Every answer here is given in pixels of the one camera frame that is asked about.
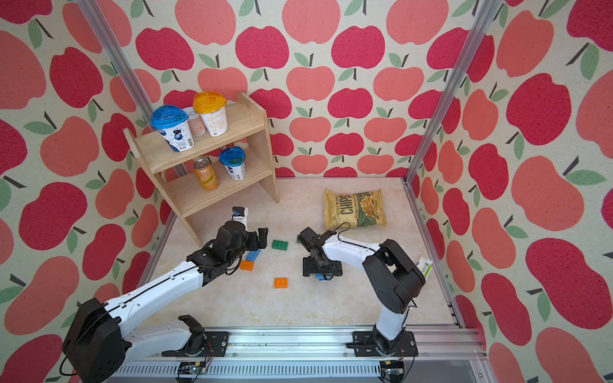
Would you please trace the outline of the pink yogurt cup behind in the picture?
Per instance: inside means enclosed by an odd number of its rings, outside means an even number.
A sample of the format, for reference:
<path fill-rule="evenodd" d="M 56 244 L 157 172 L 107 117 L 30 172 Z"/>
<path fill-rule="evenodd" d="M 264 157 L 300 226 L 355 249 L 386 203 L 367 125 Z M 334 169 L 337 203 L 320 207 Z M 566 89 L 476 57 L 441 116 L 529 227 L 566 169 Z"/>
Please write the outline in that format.
<path fill-rule="evenodd" d="M 188 114 L 188 126 L 193 137 L 199 137 L 206 134 L 207 129 L 202 121 L 199 113 L 197 113 L 193 107 L 184 108 L 185 113 Z"/>

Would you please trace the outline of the right aluminium corner post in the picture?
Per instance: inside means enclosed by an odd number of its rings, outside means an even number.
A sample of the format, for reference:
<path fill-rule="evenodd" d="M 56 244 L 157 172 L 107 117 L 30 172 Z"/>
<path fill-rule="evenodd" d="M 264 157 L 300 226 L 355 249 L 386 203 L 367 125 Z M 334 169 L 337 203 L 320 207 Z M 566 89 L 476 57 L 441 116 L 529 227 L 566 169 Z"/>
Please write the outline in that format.
<path fill-rule="evenodd" d="M 450 78 L 445 83 L 433 117 L 426 124 L 426 131 L 418 146 L 417 153 L 413 156 L 409 170 L 403 179 L 403 187 L 408 190 L 413 178 L 417 175 L 419 167 L 423 164 L 426 153 L 433 142 L 437 130 L 442 127 L 443 118 L 447 115 L 450 105 L 456 96 L 457 90 L 468 79 L 468 68 L 472 64 L 485 34 L 495 19 L 495 14 L 499 6 L 503 4 L 501 0 L 480 1 L 482 8 L 477 13 L 473 27 L 469 30 L 465 44 L 461 49 L 458 60 L 450 72 Z"/>

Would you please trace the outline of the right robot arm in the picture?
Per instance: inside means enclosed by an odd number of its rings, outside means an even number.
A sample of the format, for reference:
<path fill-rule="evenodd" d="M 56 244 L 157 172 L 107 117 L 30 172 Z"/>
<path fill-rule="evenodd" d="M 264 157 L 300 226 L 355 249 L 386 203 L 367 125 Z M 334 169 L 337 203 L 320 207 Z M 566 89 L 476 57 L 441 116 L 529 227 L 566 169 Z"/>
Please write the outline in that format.
<path fill-rule="evenodd" d="M 357 357 L 418 356 L 417 343 L 413 333 L 405 330 L 405 320 L 426 277 L 396 241 L 366 244 L 345 239 L 337 231 L 320 235 L 311 228 L 301 231 L 298 241 L 309 252 L 303 258 L 303 276 L 319 275 L 329 281 L 343 275 L 344 264 L 351 265 L 365 272 L 382 304 L 373 329 L 352 333 L 346 348 Z"/>

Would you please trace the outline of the blue lid yogurt cup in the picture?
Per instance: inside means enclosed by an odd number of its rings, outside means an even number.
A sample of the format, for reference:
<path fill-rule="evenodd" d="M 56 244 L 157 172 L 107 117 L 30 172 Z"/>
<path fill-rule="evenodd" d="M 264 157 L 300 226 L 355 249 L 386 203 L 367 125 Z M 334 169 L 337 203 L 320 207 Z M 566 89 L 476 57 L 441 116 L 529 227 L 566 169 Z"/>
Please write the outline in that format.
<path fill-rule="evenodd" d="M 151 117 L 155 129 L 176 152 L 190 150 L 194 146 L 193 135 L 188 125 L 188 113 L 174 105 L 157 108 Z"/>
<path fill-rule="evenodd" d="M 219 161 L 233 180 L 246 178 L 245 151 L 240 147 L 229 148 L 220 153 Z"/>

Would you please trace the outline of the orange soda can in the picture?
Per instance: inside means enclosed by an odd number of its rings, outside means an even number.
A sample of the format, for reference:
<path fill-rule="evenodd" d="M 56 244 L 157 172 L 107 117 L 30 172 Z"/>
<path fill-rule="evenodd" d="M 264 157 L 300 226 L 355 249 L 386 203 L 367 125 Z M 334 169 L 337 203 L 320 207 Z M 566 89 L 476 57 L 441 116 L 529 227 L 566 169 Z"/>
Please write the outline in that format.
<path fill-rule="evenodd" d="M 200 158 L 195 161 L 194 172 L 204 191 L 213 191 L 219 187 L 215 169 L 208 158 Z"/>

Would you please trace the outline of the blue lid yogurt cup upper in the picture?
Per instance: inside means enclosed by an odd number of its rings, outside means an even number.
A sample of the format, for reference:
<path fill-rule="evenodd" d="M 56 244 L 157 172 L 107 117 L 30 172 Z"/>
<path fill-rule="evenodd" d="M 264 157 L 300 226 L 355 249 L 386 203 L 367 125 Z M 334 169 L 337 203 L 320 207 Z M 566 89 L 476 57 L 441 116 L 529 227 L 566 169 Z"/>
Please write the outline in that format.
<path fill-rule="evenodd" d="M 157 108 L 151 117 L 155 129 L 176 152 L 190 150 L 194 146 L 193 135 L 188 125 L 188 113 L 174 105 Z"/>

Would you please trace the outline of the small green white carton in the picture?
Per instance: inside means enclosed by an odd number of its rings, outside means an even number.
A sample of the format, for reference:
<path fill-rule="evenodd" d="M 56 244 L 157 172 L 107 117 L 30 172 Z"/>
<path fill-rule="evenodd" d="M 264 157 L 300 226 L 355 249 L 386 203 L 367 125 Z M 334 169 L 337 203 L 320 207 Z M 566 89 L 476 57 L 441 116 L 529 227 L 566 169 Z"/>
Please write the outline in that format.
<path fill-rule="evenodd" d="M 429 278 L 429 273 L 432 271 L 433 265 L 434 262 L 429 258 L 421 257 L 420 260 L 418 260 L 417 268 L 423 274 L 425 280 Z"/>

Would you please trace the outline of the wooden two-tier shelf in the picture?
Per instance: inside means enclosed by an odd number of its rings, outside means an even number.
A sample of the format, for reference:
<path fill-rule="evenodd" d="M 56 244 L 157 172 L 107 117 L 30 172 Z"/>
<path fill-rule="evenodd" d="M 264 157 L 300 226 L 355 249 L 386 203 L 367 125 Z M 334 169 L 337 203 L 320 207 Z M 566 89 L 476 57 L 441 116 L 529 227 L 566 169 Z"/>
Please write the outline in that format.
<path fill-rule="evenodd" d="M 239 93 L 238 100 L 226 108 L 228 132 L 219 137 L 207 134 L 196 137 L 195 146 L 184 152 L 172 151 L 158 133 L 134 137 L 129 129 L 124 130 L 137 163 L 200 247 L 203 242 L 188 219 L 191 215 L 255 183 L 260 183 L 269 196 L 279 202 L 267 112 L 247 94 Z M 204 191 L 194 175 L 180 176 L 169 183 L 161 176 L 166 169 L 244 138 L 248 143 L 245 180 L 232 180 L 218 162 L 213 167 L 220 177 L 220 186 L 212 192 Z"/>

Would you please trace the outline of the aluminium corner post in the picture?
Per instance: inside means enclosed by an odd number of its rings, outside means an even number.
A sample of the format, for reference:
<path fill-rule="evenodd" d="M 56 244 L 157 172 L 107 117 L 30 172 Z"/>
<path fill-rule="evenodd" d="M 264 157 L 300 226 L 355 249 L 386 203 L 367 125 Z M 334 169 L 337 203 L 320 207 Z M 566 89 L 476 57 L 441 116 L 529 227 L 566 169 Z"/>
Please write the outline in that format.
<path fill-rule="evenodd" d="M 111 160 L 128 161 L 128 166 L 132 166 L 129 144 L 122 132 L 131 127 L 132 122 L 126 120 L 125 115 L 139 112 L 140 125 L 147 126 L 161 98 L 161 87 L 150 72 L 134 67 L 125 55 L 125 48 L 132 41 L 132 23 L 121 8 L 122 4 L 123 1 L 77 1 L 70 33 L 83 49 L 108 56 L 109 62 L 102 69 L 113 78 L 111 96 L 123 113 L 114 114 L 104 125 L 102 147 Z"/>
<path fill-rule="evenodd" d="M 433 142 L 437 130 L 442 127 L 443 118 L 447 115 L 450 105 L 456 96 L 457 90 L 468 79 L 468 68 L 472 64 L 485 34 L 495 19 L 495 14 L 499 6 L 503 4 L 501 0 L 480 1 L 482 8 L 477 13 L 473 27 L 469 30 L 465 44 L 461 49 L 458 60 L 450 72 L 450 78 L 445 83 L 433 117 L 426 124 L 426 131 L 418 146 L 417 153 L 413 156 L 409 170 L 403 179 L 403 187 L 408 190 L 413 178 L 417 175 L 419 167 L 423 164 L 426 153 Z"/>

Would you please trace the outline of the aluminium front rail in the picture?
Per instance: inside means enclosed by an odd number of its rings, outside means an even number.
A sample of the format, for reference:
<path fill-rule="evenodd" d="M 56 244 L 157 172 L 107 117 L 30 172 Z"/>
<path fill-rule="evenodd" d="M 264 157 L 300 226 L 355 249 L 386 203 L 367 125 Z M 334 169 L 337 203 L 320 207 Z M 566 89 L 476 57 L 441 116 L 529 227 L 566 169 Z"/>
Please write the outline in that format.
<path fill-rule="evenodd" d="M 348 348 L 371 327 L 228 327 L 223 356 L 146 357 L 123 365 L 111 382 L 494 382 L 475 330 L 416 325 L 394 357 L 359 357 Z"/>

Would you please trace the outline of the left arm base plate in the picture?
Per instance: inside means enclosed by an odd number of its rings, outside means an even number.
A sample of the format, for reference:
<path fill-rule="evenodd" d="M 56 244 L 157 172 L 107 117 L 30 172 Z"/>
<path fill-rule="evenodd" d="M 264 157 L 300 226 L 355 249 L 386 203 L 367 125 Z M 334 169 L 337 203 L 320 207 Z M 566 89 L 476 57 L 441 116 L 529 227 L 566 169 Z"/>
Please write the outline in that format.
<path fill-rule="evenodd" d="M 197 331 L 178 350 L 167 350 L 163 357 L 224 357 L 228 349 L 228 332 Z"/>

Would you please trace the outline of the orange square lego brick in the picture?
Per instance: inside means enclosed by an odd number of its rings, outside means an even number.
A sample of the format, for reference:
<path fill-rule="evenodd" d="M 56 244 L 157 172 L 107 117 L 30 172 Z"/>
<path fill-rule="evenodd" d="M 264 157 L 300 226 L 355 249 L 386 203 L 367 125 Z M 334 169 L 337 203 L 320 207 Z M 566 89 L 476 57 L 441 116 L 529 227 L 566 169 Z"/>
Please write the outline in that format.
<path fill-rule="evenodd" d="M 274 288 L 275 289 L 287 289 L 288 288 L 288 279 L 287 278 L 275 278 L 274 279 Z"/>

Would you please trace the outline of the blue lid yogurt cup lower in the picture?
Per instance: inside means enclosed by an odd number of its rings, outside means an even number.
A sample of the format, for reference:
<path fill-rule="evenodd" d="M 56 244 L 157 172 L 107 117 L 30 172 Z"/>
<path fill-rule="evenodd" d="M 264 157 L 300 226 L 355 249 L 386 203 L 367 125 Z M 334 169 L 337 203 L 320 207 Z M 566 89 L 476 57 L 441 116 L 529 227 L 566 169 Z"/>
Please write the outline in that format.
<path fill-rule="evenodd" d="M 219 161 L 233 180 L 246 178 L 245 151 L 240 147 L 229 148 L 220 153 Z"/>

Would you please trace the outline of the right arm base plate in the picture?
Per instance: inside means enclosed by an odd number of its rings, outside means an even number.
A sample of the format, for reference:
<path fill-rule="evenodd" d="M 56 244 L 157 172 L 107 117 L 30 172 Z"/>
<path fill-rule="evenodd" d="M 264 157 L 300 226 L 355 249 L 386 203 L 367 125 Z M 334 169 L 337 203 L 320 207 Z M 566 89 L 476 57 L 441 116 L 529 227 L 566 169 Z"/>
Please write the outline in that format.
<path fill-rule="evenodd" d="M 356 357 L 417 357 L 418 347 L 414 335 L 402 330 L 399 335 L 389 340 L 376 329 L 370 331 L 355 331 L 351 341 L 346 343 L 347 349 L 352 349 Z"/>

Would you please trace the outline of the yellow chips bag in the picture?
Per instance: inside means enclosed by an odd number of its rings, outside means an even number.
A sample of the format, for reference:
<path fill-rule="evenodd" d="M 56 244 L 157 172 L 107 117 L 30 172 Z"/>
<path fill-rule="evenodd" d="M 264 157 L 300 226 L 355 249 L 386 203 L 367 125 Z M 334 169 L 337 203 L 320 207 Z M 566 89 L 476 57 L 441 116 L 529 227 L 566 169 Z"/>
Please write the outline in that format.
<path fill-rule="evenodd" d="M 385 227 L 382 190 L 347 194 L 326 189 L 323 219 L 326 229 L 334 229 L 343 223 L 349 223 L 353 228 Z"/>

